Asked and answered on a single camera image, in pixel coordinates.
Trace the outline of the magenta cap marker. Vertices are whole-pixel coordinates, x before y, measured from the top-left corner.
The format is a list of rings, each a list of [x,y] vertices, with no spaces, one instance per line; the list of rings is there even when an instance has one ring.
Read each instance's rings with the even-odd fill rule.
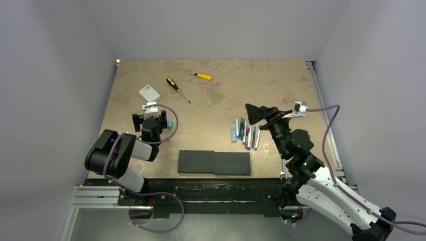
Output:
[[[244,136],[244,145],[245,145],[245,149],[247,149],[247,148],[248,148],[248,143],[247,143],[247,141],[248,141],[248,137],[249,137],[249,132],[250,132],[250,126],[249,126],[249,125],[246,125],[246,128],[245,128],[245,136]]]

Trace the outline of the pink cap white marker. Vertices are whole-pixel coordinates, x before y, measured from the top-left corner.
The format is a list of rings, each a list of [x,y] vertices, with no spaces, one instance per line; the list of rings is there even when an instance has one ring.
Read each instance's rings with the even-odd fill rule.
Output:
[[[255,151],[258,150],[260,134],[261,134],[261,130],[258,130],[257,134],[256,134],[255,144],[254,144],[254,150]]]

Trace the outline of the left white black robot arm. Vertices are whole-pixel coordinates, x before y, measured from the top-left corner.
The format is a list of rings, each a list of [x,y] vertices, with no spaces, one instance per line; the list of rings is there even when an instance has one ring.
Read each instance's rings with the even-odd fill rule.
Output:
[[[133,114],[136,135],[104,130],[86,155],[86,170],[112,180],[131,191],[130,199],[137,205],[149,201],[148,181],[129,167],[131,158],[153,162],[159,153],[160,135],[167,128],[167,113]]]

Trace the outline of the dark blue gel pen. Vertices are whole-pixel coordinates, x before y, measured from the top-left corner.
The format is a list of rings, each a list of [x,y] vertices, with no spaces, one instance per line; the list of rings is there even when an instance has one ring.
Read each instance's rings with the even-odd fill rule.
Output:
[[[251,149],[255,149],[255,141],[256,141],[256,126],[252,126],[252,134],[251,134]]]

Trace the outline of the blue white marker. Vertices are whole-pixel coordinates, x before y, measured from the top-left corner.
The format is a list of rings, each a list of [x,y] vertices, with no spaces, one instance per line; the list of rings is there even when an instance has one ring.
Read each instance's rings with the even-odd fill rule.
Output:
[[[252,143],[252,125],[249,126],[248,132],[247,132],[247,149],[251,149],[251,143]]]

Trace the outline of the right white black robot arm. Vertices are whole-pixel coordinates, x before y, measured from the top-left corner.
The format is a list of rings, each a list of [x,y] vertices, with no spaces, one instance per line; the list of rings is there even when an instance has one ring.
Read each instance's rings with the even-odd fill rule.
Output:
[[[396,213],[389,207],[367,201],[339,180],[328,165],[316,157],[308,131],[289,128],[292,117],[304,117],[311,109],[297,101],[293,110],[281,111],[276,107],[245,105],[249,124],[261,120],[259,127],[269,131],[291,178],[281,187],[282,206],[307,205],[333,221],[351,235],[352,240],[386,240],[391,234]]]

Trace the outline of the light blue cap marker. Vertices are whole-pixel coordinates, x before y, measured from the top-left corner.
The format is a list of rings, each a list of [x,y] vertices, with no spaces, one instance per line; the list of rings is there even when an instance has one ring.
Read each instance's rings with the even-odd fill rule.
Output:
[[[239,139],[239,137],[240,137],[240,135],[239,135],[240,120],[239,120],[238,117],[236,118],[235,124],[236,124],[236,137],[237,137],[237,139]]]

